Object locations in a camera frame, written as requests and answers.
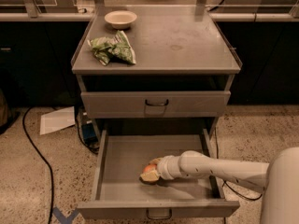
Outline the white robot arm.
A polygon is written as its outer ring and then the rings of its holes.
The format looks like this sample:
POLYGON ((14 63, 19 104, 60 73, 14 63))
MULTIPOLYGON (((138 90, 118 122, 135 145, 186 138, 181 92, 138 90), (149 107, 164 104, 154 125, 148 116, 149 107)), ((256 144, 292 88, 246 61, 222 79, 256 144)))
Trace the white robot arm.
POLYGON ((260 224, 299 224, 299 147, 280 151, 270 162, 215 159, 188 150, 151 160, 140 179, 154 183, 209 175, 261 193, 260 224))

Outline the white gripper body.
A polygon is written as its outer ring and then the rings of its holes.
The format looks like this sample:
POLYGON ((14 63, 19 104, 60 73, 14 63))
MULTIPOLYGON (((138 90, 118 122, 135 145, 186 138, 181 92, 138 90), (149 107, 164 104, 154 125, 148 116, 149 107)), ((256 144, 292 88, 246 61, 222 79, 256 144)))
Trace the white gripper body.
POLYGON ((179 167, 180 156, 165 156, 157 164, 157 172, 164 180, 173 180, 182 177, 179 167))

